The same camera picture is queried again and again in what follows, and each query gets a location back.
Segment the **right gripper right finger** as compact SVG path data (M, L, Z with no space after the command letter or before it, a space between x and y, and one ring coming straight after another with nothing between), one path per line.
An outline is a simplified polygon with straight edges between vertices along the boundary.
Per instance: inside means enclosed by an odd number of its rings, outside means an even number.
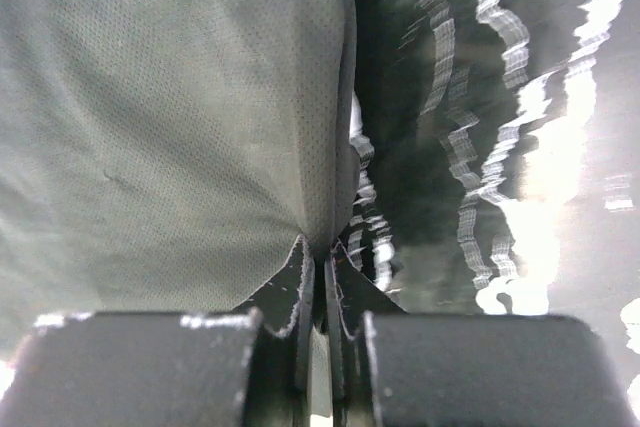
M600 338L566 316L410 314L324 263L338 426L632 426Z

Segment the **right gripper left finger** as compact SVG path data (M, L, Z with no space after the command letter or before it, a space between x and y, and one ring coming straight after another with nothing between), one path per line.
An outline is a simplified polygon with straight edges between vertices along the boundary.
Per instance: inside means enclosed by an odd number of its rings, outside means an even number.
M5 426L306 426L314 262L298 238L228 313L46 314L15 359Z

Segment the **black t-shirt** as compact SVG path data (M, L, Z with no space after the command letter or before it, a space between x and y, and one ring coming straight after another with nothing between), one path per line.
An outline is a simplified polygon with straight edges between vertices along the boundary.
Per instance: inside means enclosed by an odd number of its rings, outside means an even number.
M353 0L1 0L1 351L228 310L348 224Z

